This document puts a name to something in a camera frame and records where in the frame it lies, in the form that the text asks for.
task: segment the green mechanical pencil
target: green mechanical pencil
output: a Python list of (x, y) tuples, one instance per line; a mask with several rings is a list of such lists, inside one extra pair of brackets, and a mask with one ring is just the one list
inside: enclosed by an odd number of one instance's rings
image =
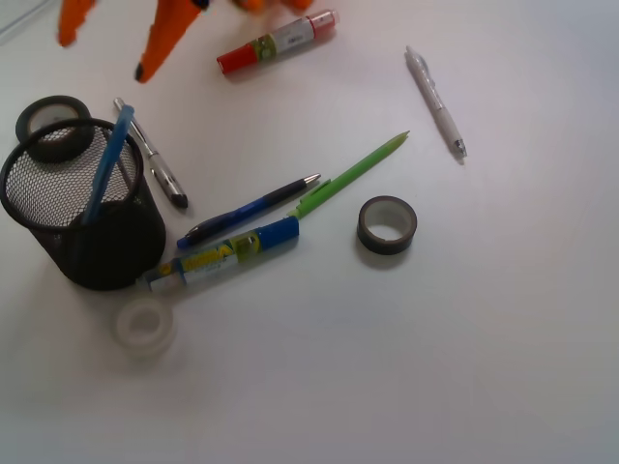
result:
[(329, 198), (344, 189), (346, 186), (352, 184), (372, 169), (376, 164), (397, 150), (406, 141), (409, 133), (410, 131), (401, 133), (400, 135), (392, 138), (385, 145), (359, 161), (341, 176), (337, 177), (334, 181), (329, 179), (323, 185), (312, 190), (301, 199), (299, 206), (297, 206), (295, 210), (288, 213), (288, 215), (297, 219), (307, 216)]

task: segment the silver pen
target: silver pen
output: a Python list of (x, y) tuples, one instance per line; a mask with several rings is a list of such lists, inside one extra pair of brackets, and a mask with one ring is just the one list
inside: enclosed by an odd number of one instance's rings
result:
[(429, 75), (426, 60), (408, 46), (406, 48), (406, 63), (415, 76), (419, 90), (424, 94), (427, 103), (430, 105), (436, 124), (443, 131), (443, 135), (451, 145), (450, 149), (456, 150), (463, 158), (466, 158), (467, 153), (464, 140), (457, 130), (452, 115), (439, 97), (438, 92), (436, 92), (436, 84)]
[[(120, 111), (125, 106), (125, 102), (123, 99), (115, 99), (114, 106), (116, 109)], [(150, 164), (151, 172), (159, 185), (162, 186), (165, 195), (169, 198), (174, 206), (177, 208), (186, 209), (189, 207), (189, 199), (183, 192), (180, 184), (172, 174), (172, 171), (165, 161), (163, 160), (160, 153), (155, 149), (155, 146), (150, 141), (150, 139), (146, 136), (146, 133), (142, 129), (142, 127), (137, 123), (135, 118), (132, 121), (132, 135), (141, 142), (142, 146), (146, 149), (146, 158)]]

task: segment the black mesh pen holder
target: black mesh pen holder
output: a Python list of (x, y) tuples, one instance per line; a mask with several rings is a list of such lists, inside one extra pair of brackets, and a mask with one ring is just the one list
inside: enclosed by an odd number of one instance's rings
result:
[[(82, 223), (113, 128), (97, 119), (47, 126), (17, 147), (0, 173), (0, 201), (7, 213), (30, 230), (65, 276), (102, 291), (133, 285), (157, 266), (165, 248), (165, 225), (130, 136), (114, 165), (98, 216)], [(80, 136), (92, 137), (92, 142), (79, 152), (63, 154), (63, 143), (71, 140), (74, 147)]]

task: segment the blue pencil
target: blue pencil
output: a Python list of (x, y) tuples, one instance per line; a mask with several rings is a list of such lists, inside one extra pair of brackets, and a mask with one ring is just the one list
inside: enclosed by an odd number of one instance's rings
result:
[(84, 216), (81, 220), (82, 225), (91, 223), (99, 215), (101, 202), (107, 190), (107, 184), (109, 184), (114, 164), (118, 162), (120, 154), (123, 151), (125, 139), (129, 134), (129, 128), (134, 113), (135, 110), (131, 106), (125, 105), (118, 117), (116, 126), (114, 126), (114, 131), (109, 137), (109, 141), (103, 152), (101, 162), (97, 167), (95, 179), (93, 180), (93, 192), (88, 200), (86, 211), (84, 211)]

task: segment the black and blue pen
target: black and blue pen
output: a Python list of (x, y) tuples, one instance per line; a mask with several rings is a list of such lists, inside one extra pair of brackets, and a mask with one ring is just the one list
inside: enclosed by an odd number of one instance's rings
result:
[(266, 196), (255, 200), (247, 206), (239, 208), (236, 211), (225, 213), (224, 215), (213, 217), (201, 224), (196, 225), (190, 230), (185, 237), (177, 242), (177, 247), (180, 249), (187, 249), (194, 247), (218, 234), (225, 229), (232, 227), (252, 216), (261, 213), (272, 206), (281, 203), (284, 200), (296, 195), (297, 193), (306, 189), (312, 182), (320, 179), (320, 174), (314, 174), (313, 176), (306, 177), (297, 182), (272, 191)]

